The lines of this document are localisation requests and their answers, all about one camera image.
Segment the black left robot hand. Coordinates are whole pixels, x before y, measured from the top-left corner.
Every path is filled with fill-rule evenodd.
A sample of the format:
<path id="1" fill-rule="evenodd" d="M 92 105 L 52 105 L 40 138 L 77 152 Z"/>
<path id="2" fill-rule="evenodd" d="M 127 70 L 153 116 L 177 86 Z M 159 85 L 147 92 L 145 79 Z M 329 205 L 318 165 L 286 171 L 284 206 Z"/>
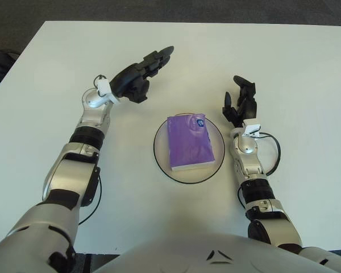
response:
<path id="1" fill-rule="evenodd" d="M 161 51 L 153 51 L 143 57 L 140 63 L 133 63 L 119 72 L 111 81 L 112 93 L 118 97 L 126 97 L 137 104 L 147 99 L 149 90 L 149 77 L 158 74 L 171 58 L 174 46 L 169 46 Z"/>

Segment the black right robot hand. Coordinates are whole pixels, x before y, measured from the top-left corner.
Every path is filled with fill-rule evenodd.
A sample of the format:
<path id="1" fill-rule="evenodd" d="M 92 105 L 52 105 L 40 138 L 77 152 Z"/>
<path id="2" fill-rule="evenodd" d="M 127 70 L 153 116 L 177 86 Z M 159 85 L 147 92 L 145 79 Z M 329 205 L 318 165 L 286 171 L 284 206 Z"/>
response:
<path id="1" fill-rule="evenodd" d="M 235 75 L 233 81 L 240 87 L 237 108 L 231 106 L 231 96 L 225 93 L 222 114 L 234 127 L 242 127 L 245 119 L 254 119 L 257 114 L 257 103 L 254 98 L 256 94 L 255 83 Z"/>

